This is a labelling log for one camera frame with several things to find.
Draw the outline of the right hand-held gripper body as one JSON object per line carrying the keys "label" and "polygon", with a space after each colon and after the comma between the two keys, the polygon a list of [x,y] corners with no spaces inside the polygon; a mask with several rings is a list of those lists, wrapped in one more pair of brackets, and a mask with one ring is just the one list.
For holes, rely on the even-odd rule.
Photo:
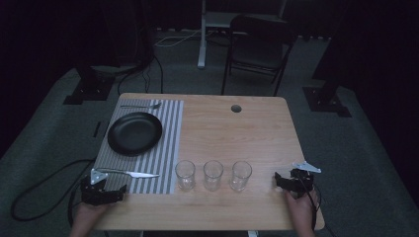
{"label": "right hand-held gripper body", "polygon": [[293,192],[301,198],[304,194],[314,189],[314,175],[321,174],[320,168],[317,168],[308,162],[293,163],[291,178],[294,182]]}

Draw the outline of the grey striped placemat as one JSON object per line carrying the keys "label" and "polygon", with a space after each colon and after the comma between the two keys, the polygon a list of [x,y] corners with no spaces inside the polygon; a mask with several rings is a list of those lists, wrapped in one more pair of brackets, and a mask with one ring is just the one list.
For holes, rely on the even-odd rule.
{"label": "grey striped placemat", "polygon": [[[149,106],[157,103],[157,110],[121,109],[120,105]],[[127,185],[129,194],[172,194],[175,189],[175,166],[178,163],[179,142],[182,127],[184,102],[182,100],[119,99],[111,123],[106,131],[94,168],[109,168],[160,175],[157,178],[135,179],[128,175],[108,173],[105,189],[117,190]],[[108,144],[111,125],[122,116],[144,112],[156,116],[162,123],[162,136],[148,151],[125,156],[115,152]]]}

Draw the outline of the white metal desk frame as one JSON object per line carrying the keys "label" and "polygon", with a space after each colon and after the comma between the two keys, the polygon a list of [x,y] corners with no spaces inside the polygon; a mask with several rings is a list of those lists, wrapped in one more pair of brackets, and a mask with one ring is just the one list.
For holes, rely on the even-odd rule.
{"label": "white metal desk frame", "polygon": [[[220,12],[220,11],[209,11],[207,9],[207,0],[201,0],[202,12],[201,12],[201,41],[200,50],[198,56],[198,68],[206,68],[206,56],[207,56],[207,29],[208,28],[223,28],[228,29],[230,21],[238,16],[236,12]],[[280,7],[278,13],[273,14],[255,14],[251,13],[251,16],[256,16],[262,19],[268,20],[281,20],[283,18],[286,5],[288,0],[280,0]]]}

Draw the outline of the person's left hand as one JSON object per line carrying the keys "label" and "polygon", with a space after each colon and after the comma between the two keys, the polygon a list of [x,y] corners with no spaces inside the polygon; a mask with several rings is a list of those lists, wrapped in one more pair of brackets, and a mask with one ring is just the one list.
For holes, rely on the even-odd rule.
{"label": "person's left hand", "polygon": [[81,202],[74,218],[74,226],[90,230],[110,208],[109,204],[92,205]]}

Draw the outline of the person's right hand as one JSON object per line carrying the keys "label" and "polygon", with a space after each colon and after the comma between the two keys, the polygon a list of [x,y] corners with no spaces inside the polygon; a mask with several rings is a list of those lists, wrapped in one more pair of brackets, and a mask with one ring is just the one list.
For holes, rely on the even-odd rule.
{"label": "person's right hand", "polygon": [[316,191],[294,198],[289,191],[284,191],[284,196],[290,213],[293,227],[298,231],[312,230],[313,210],[318,204]]}

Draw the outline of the black stand with base plate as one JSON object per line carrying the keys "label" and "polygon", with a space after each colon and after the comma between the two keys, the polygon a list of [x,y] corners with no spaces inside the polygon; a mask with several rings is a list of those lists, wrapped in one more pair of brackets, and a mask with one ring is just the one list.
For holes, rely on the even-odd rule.
{"label": "black stand with base plate", "polygon": [[87,64],[75,67],[80,80],[73,93],[67,96],[64,105],[81,105],[85,101],[106,101],[115,82],[114,76],[98,73]]}
{"label": "black stand with base plate", "polygon": [[351,117],[348,108],[341,103],[337,95],[337,89],[345,80],[347,72],[342,39],[334,36],[313,73],[313,78],[323,80],[324,84],[321,87],[302,88],[312,112],[334,113],[341,118]]}

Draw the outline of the black folding chair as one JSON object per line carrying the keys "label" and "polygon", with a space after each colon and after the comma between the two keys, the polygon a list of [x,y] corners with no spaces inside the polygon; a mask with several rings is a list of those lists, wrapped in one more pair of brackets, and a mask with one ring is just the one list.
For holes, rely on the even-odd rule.
{"label": "black folding chair", "polygon": [[231,70],[237,69],[273,75],[274,96],[277,96],[297,39],[291,25],[283,20],[241,14],[230,21],[228,38],[221,94],[225,92]]}

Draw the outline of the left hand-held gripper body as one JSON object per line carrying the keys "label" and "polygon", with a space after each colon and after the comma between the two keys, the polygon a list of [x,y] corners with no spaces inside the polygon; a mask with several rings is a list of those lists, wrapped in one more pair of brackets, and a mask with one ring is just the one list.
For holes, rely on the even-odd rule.
{"label": "left hand-held gripper body", "polygon": [[113,199],[114,191],[106,191],[105,184],[109,177],[108,173],[103,173],[92,169],[90,174],[91,194],[88,197],[81,197],[85,203],[92,205],[102,205],[122,201],[123,199]]}

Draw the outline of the silver table knife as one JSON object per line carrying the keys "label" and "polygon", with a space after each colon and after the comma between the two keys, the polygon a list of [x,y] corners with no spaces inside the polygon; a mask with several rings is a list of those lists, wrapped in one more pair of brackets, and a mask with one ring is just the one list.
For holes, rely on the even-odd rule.
{"label": "silver table knife", "polygon": [[150,174],[150,173],[141,173],[141,172],[134,172],[134,171],[124,171],[124,170],[117,170],[117,169],[109,169],[109,168],[96,168],[96,171],[103,172],[103,173],[116,173],[116,174],[124,174],[128,175],[135,179],[147,179],[147,178],[157,178],[160,175],[158,174]]}

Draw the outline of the clear drinking glass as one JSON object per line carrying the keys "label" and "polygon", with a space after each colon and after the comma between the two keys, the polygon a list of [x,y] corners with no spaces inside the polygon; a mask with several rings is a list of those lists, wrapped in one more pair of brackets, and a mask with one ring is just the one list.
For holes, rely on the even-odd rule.
{"label": "clear drinking glass", "polygon": [[223,175],[223,165],[216,161],[208,161],[204,166],[204,185],[208,191],[214,192],[219,189]]}
{"label": "clear drinking glass", "polygon": [[235,162],[232,166],[230,187],[236,192],[243,191],[252,175],[252,172],[252,167],[248,162]]}
{"label": "clear drinking glass", "polygon": [[178,186],[182,191],[190,191],[195,186],[196,166],[189,160],[180,161],[175,172],[178,180]]}

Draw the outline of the black round plate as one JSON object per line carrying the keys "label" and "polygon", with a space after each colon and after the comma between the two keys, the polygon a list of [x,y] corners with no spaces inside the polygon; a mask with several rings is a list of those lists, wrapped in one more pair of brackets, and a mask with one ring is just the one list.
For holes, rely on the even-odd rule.
{"label": "black round plate", "polygon": [[142,154],[155,146],[162,136],[162,123],[154,115],[130,113],[118,118],[108,131],[108,144],[125,156]]}

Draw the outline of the silver spoon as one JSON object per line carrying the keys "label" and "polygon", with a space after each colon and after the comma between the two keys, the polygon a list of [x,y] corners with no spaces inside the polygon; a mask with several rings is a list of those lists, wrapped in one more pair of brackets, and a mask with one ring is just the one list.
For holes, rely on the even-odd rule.
{"label": "silver spoon", "polygon": [[120,105],[121,109],[149,109],[149,110],[157,110],[162,106],[162,103],[157,103],[149,106],[135,106],[135,105]]}

